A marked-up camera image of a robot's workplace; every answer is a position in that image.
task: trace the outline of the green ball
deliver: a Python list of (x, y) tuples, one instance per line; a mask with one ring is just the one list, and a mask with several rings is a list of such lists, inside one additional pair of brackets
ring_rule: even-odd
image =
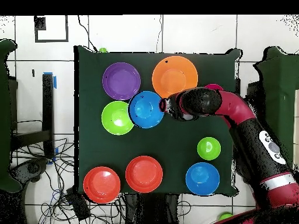
[(232, 217), (233, 215), (230, 213), (224, 213), (220, 216), (219, 221)]
[(107, 52), (107, 49), (106, 48), (104, 48), (104, 47), (102, 47), (102, 48), (100, 48), (100, 53), (106, 53)]

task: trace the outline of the green bowl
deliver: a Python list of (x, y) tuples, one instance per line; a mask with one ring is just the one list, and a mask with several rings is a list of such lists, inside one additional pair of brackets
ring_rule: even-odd
[(206, 137), (197, 144), (197, 153), (204, 160), (214, 160), (221, 152), (219, 141), (212, 137)]
[(113, 135), (124, 135), (131, 131), (134, 124), (128, 115), (128, 103), (113, 101), (104, 107), (102, 124)]
[(230, 213), (224, 213), (219, 217), (219, 221), (232, 217), (233, 215)]

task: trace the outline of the tape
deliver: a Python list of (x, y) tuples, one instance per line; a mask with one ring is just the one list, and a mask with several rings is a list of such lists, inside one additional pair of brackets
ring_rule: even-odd
[[(44, 72), (45, 75), (53, 75), (53, 72)], [(57, 88), (57, 79), (56, 76), (53, 76), (53, 88)]]
[[(57, 155), (57, 154), (59, 153), (58, 148), (55, 148), (54, 153), (55, 153), (55, 155)], [(53, 157), (51, 160), (52, 160), (53, 162), (55, 162), (55, 161), (56, 161), (56, 157)]]
[(53, 76), (53, 87), (54, 87), (55, 89), (57, 88), (56, 76)]

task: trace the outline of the small green object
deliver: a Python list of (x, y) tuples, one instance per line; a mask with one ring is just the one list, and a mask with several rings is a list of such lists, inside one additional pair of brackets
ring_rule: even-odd
[(220, 216), (219, 221), (232, 217), (233, 215), (230, 213), (224, 213)]
[(106, 48), (104, 48), (104, 47), (102, 47), (102, 48), (100, 48), (100, 53), (106, 53), (107, 52), (107, 49)]
[(205, 160), (216, 159), (221, 152), (221, 145), (219, 141), (212, 137), (206, 137), (197, 144), (197, 153)]

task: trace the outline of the small green bowl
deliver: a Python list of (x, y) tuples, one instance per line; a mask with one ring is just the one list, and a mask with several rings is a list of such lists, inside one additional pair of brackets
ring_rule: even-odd
[(206, 137), (197, 144), (197, 153), (204, 160), (214, 160), (221, 152), (219, 141), (212, 137)]

